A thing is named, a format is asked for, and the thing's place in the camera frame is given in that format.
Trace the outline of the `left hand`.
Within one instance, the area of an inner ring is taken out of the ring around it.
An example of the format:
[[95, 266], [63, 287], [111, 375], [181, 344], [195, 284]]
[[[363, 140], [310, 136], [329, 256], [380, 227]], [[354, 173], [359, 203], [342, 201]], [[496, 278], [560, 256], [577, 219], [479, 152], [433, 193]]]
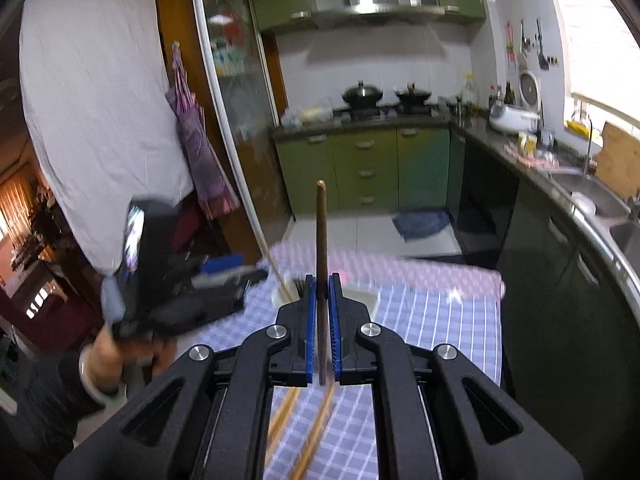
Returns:
[[162, 374], [177, 355], [176, 338], [130, 338], [114, 340], [111, 327], [104, 325], [79, 361], [80, 377], [99, 392], [113, 393], [124, 382], [125, 365], [150, 360], [152, 376]]

